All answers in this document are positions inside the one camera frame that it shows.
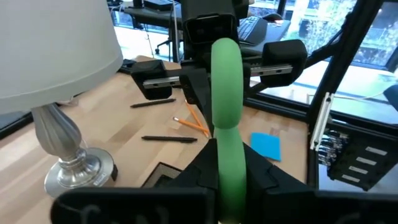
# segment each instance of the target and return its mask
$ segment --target desk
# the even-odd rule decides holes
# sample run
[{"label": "desk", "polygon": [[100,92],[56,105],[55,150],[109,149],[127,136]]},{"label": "desk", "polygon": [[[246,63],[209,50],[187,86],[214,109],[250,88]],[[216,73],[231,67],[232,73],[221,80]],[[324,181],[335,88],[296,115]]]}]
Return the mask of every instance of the desk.
[{"label": "desk", "polygon": [[[140,56],[136,60],[151,59]],[[165,66],[180,68],[171,62]],[[132,78],[119,73],[79,95],[78,106],[62,110],[80,127],[89,146],[101,147],[112,154],[119,169],[117,187],[140,187],[159,162],[184,169],[207,142],[201,132],[172,121],[173,116],[194,121],[185,106],[183,92],[173,91],[175,103],[130,109],[130,105],[146,100]],[[253,131],[278,135],[282,162],[275,164],[305,182],[308,131],[305,123],[244,108],[239,129],[246,143]],[[143,141],[144,135],[192,136],[198,142]],[[0,142],[0,223],[50,223],[52,198],[44,192],[43,184],[56,160],[40,148],[34,124]]]},{"label": "desk", "polygon": [[[175,9],[176,9],[175,13],[177,16],[177,29],[182,30],[181,4],[177,4],[175,6]],[[137,22],[143,24],[171,28],[170,32],[171,39],[173,43],[175,43],[176,37],[174,32],[174,25],[170,27],[170,11],[160,12],[148,8],[143,8],[143,9],[126,8],[124,9],[124,13],[134,16]],[[269,23],[267,28],[267,34],[264,40],[260,44],[255,46],[241,44],[241,51],[243,53],[243,56],[249,57],[249,56],[261,55],[264,44],[268,42],[280,41],[281,38],[283,38],[283,36],[287,32],[289,26],[290,26],[290,21],[284,21],[280,27],[276,26],[273,23]],[[178,58],[175,55],[177,55],[177,48],[174,47],[173,45],[173,62],[178,62]]]}]

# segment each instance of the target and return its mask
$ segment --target keyboard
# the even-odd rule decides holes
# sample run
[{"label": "keyboard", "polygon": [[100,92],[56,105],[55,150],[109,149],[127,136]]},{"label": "keyboard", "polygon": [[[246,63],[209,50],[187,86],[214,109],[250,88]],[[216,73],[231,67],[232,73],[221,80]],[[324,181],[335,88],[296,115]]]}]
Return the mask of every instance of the keyboard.
[{"label": "keyboard", "polygon": [[238,37],[243,44],[257,45],[265,39],[268,23],[261,17],[247,17],[239,23]]}]

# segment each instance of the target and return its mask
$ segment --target green gripper pad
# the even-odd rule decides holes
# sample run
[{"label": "green gripper pad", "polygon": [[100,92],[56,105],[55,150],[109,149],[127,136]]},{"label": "green gripper pad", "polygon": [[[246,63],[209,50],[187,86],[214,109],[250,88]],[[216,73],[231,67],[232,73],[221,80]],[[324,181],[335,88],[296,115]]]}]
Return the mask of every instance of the green gripper pad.
[{"label": "green gripper pad", "polygon": [[240,223],[246,199],[246,160],[238,124],[243,111],[243,65],[239,45],[228,38],[211,48],[211,107],[218,150],[223,223]]}]

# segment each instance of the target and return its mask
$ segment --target lamp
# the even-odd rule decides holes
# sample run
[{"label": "lamp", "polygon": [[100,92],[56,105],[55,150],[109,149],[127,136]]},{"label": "lamp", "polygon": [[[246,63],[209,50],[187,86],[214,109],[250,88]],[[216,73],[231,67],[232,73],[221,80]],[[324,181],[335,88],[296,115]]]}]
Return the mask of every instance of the lamp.
[{"label": "lamp", "polygon": [[112,157],[80,147],[76,124],[54,103],[112,77],[123,62],[106,1],[5,0],[0,13],[0,114],[31,110],[37,139],[58,162],[45,178],[56,197],[112,182]]}]

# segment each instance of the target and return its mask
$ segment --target lamp base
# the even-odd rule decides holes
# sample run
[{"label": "lamp base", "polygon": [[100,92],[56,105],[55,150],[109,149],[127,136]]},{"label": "lamp base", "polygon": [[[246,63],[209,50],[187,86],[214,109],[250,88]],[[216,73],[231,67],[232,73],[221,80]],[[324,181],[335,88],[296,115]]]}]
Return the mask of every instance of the lamp base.
[{"label": "lamp base", "polygon": [[57,162],[56,164],[54,164],[54,166],[51,167],[44,180],[44,189],[51,197],[56,198],[62,193],[76,187],[113,186],[114,182],[116,181],[116,177],[118,176],[118,168],[114,164],[112,156],[105,150],[94,147],[85,149],[85,151],[86,159],[99,161],[99,171],[94,176],[86,175],[87,173],[80,173],[81,175],[86,175],[86,177],[79,176],[79,179],[85,179],[86,181],[83,181],[81,185],[73,186],[73,188],[66,187],[59,181],[60,174],[62,173],[62,168],[59,162]]}]

